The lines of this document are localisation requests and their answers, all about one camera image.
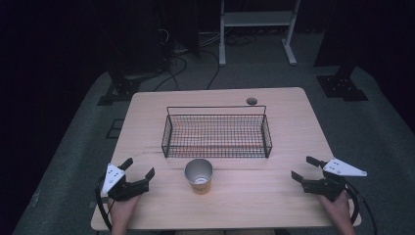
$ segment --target cup rim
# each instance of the cup rim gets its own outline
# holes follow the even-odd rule
[[[189,177],[186,174],[186,168],[189,165],[189,163],[191,163],[193,161],[199,161],[199,160],[203,160],[203,161],[207,162],[210,165],[211,174],[210,174],[207,182],[205,182],[205,183],[195,183],[192,180],[190,180]],[[203,184],[208,183],[211,180],[211,178],[213,177],[213,165],[207,159],[204,159],[204,158],[193,158],[191,161],[189,161],[188,163],[186,163],[186,165],[184,166],[184,169],[183,169],[183,173],[184,173],[184,176],[186,177],[187,181],[189,181],[189,183],[194,184],[194,185],[203,185]]]

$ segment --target dark background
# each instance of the dark background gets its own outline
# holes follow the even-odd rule
[[[195,31],[184,28],[218,30],[219,1],[140,2],[156,3],[159,12],[155,24],[187,32],[183,38],[180,33],[173,33],[172,37],[193,46],[195,51]],[[239,2],[229,0],[228,10],[237,9]],[[281,2],[284,4],[277,8],[292,6],[290,1]],[[276,7],[275,1],[270,0],[249,3],[247,11]],[[302,0],[296,26],[296,31],[302,33],[327,28],[316,66],[340,65],[351,51],[357,65],[377,79],[412,130],[415,129],[414,10],[414,3],[409,0],[318,0],[318,3]],[[174,15],[174,12],[188,14]],[[107,70],[108,56],[117,53],[114,43],[124,45],[109,40],[109,36],[116,38],[119,33],[128,34],[132,30],[122,21],[106,24],[100,13],[114,16],[115,8],[96,6],[92,0],[0,1],[0,81],[6,107],[2,111],[1,131],[1,163],[6,168],[0,192],[2,234],[11,233],[19,221],[79,104],[96,78]],[[115,31],[106,34],[103,28],[108,26]],[[154,33],[157,29],[147,30]],[[150,35],[154,36],[147,31],[135,34],[137,40],[144,41]],[[154,47],[151,51],[161,50]],[[140,51],[140,48],[121,50]],[[134,59],[137,66],[142,66],[139,63],[142,58]]]

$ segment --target wooden table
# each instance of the wooden table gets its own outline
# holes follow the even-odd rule
[[[197,195],[184,177],[191,159],[165,158],[161,141],[174,106],[244,106],[255,97],[266,106],[273,148],[269,159],[208,159],[214,168],[210,191]],[[137,205],[129,228],[140,230],[277,228],[331,226],[315,195],[304,194],[291,170],[322,178],[306,156],[329,161],[333,154],[301,88],[173,91],[134,95],[112,163],[134,164],[127,181],[144,178],[154,167],[150,192]],[[98,210],[95,230],[107,230]]]

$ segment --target small round object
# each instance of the small round object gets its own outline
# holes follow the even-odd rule
[[[247,104],[249,104],[249,105],[253,106],[253,105],[256,105],[257,103],[258,103],[258,100],[254,97],[250,97],[250,98],[247,99]]]

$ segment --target paper cup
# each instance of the paper cup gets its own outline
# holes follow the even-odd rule
[[[184,175],[192,186],[193,192],[203,195],[210,189],[213,166],[206,159],[193,159],[186,164]]]

